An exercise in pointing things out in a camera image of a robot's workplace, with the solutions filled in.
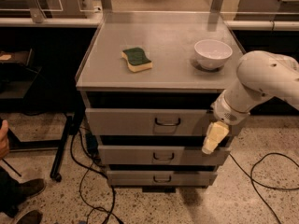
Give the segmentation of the person's hand at left edge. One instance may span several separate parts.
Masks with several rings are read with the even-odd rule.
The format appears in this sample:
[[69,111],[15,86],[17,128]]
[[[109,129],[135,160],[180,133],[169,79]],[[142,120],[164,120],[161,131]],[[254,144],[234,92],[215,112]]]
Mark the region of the person's hand at left edge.
[[0,128],[0,160],[2,160],[9,152],[9,140],[8,140],[8,122],[2,121]]

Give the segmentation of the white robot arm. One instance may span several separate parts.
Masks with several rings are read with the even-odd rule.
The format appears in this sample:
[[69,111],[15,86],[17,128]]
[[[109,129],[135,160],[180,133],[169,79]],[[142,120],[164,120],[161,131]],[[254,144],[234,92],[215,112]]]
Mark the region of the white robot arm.
[[299,64],[286,55],[251,51],[242,56],[236,80],[211,105],[216,119],[206,131],[202,151],[211,154],[255,106],[273,97],[299,109]]

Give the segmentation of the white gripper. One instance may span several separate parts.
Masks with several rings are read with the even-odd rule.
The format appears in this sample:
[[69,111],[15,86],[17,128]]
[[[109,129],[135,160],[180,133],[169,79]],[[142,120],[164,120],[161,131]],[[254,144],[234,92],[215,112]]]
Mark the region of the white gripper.
[[224,94],[225,92],[212,104],[214,117],[220,121],[211,122],[207,128],[202,147],[205,154],[211,154],[228,135],[228,125],[237,125],[249,116],[249,112],[244,113],[233,110],[226,102]]

